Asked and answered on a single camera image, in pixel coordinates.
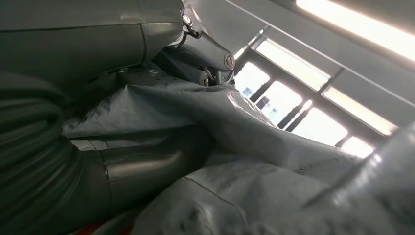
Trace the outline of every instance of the screw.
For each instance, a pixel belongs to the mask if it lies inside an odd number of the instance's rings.
[[[234,64],[235,64],[235,58],[233,57],[232,54],[225,55],[225,63],[228,69],[233,69]]]
[[[186,15],[186,14],[183,15],[182,19],[187,25],[189,25],[189,26],[193,25],[192,19],[188,15]]]

